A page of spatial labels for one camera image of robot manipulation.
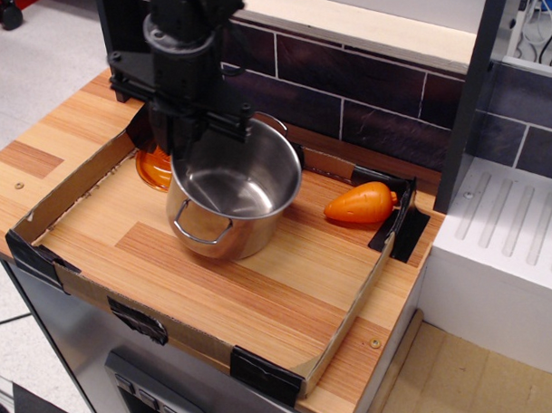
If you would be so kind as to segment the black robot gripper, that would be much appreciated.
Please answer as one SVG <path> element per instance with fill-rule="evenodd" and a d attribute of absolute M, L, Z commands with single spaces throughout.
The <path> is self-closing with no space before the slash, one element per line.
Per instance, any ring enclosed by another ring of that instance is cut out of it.
<path fill-rule="evenodd" d="M 145 103 L 157 146 L 173 158 L 184 158 L 208 130 L 246 140 L 254 109 L 227 83 L 221 67 L 228 21 L 202 32 L 192 22 L 187 39 L 181 22 L 157 23 L 149 14 L 142 27 L 153 61 L 154 94 Z"/>

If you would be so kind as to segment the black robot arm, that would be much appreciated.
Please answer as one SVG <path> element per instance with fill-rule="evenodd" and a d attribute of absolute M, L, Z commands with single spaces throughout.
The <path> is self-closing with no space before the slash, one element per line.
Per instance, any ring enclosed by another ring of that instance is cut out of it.
<path fill-rule="evenodd" d="M 247 138 L 252 105 L 227 82 L 224 34 L 244 0 L 96 0 L 118 101 L 148 107 L 157 145 L 184 158 L 208 130 Z"/>

